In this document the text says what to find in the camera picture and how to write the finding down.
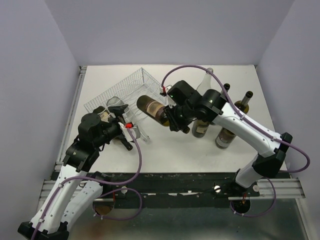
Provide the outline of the short clear glass bottle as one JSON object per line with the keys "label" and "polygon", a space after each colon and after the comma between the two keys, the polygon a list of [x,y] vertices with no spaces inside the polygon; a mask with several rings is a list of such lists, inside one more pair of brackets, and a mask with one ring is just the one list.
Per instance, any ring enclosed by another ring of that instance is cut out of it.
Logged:
{"label": "short clear glass bottle", "polygon": [[[106,106],[109,110],[111,110],[111,107],[120,107],[124,105],[125,103],[117,96],[113,96],[106,102]],[[126,123],[133,123],[133,130],[135,132],[135,137],[147,143],[150,140],[150,137],[146,134],[146,132],[140,126],[139,120],[137,119],[137,112],[138,110],[135,109],[133,105],[128,105],[127,107],[124,108],[124,113],[122,115]]]}

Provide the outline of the dark green wine bottle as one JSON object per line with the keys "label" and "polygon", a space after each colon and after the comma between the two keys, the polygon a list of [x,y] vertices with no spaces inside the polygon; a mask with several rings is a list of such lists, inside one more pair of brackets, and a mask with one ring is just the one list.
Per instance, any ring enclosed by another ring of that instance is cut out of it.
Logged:
{"label": "dark green wine bottle", "polygon": [[148,95],[141,95],[136,101],[136,106],[139,110],[154,119],[160,125],[164,127],[170,126],[169,118],[165,112],[166,106],[159,101]]}

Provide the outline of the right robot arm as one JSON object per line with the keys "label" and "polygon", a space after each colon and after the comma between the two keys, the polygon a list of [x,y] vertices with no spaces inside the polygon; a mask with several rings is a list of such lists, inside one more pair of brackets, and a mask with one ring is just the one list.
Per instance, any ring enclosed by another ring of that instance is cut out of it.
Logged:
{"label": "right robot arm", "polygon": [[233,109],[225,96],[214,89],[208,89],[203,95],[181,80],[166,90],[166,95],[175,104],[166,106],[164,111],[173,132],[186,132],[192,120],[214,122],[244,140],[256,151],[257,155],[245,167],[241,168],[230,183],[230,191],[241,196],[248,188],[263,177],[275,177],[286,157],[292,135],[279,134],[260,125]]}

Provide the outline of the far right green bottle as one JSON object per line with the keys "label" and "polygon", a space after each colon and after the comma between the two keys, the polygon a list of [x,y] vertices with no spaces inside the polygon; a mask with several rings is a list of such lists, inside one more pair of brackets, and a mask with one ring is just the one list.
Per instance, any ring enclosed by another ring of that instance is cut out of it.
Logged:
{"label": "far right green bottle", "polygon": [[243,113],[247,114],[249,112],[249,101],[253,97],[252,91],[247,91],[242,100],[238,100],[234,103],[234,105],[241,110]]}

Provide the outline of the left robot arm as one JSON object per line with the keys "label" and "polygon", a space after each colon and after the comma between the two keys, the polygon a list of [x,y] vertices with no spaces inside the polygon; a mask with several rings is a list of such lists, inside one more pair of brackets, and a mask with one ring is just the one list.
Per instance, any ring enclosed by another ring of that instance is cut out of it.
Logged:
{"label": "left robot arm", "polygon": [[28,240],[66,240],[70,230],[84,210],[97,197],[107,197],[111,185],[101,173],[87,177],[106,144],[120,138],[122,144],[133,147],[124,130],[123,119],[128,105],[111,106],[114,115],[101,118],[97,112],[87,113],[78,125],[78,134],[66,150],[59,175],[36,215],[20,224],[18,233]]}

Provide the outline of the dark labelled wine bottle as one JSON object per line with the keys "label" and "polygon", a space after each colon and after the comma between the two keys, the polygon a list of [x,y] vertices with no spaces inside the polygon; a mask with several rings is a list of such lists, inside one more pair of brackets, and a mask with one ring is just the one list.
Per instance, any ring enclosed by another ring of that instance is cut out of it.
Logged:
{"label": "dark labelled wine bottle", "polygon": [[[98,106],[96,109],[93,110],[93,113],[98,114],[103,122],[108,122],[108,118],[113,118],[110,111],[105,108],[104,106]],[[125,124],[124,118],[116,118],[119,120],[119,123]],[[127,141],[120,141],[128,151],[133,149],[133,146]]]}

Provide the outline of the olive green wine bottle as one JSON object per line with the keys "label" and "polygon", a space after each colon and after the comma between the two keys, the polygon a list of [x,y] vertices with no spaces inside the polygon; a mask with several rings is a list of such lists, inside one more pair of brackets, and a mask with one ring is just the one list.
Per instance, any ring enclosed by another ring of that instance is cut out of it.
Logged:
{"label": "olive green wine bottle", "polygon": [[229,91],[229,89],[230,89],[230,84],[229,83],[225,83],[223,85],[223,89],[220,92],[220,95],[221,96],[225,96],[225,93],[227,93]]}

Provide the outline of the aluminium frame rail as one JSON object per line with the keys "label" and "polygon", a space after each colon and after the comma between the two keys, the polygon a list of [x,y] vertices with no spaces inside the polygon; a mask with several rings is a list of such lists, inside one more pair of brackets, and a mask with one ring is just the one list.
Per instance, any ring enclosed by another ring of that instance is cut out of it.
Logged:
{"label": "aluminium frame rail", "polygon": [[[298,178],[273,178],[270,180],[275,189],[276,199],[304,199],[305,193]],[[271,200],[274,190],[267,179],[260,179],[248,189],[246,200]]]}

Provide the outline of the tall clear glass bottle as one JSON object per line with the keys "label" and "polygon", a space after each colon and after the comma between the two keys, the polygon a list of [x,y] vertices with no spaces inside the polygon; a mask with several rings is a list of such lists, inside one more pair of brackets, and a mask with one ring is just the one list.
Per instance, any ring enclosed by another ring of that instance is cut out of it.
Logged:
{"label": "tall clear glass bottle", "polygon": [[196,88],[196,90],[200,95],[203,96],[207,90],[212,88],[211,86],[212,75],[210,73],[213,73],[213,72],[214,70],[211,67],[206,69],[206,73],[204,75],[202,82]]}

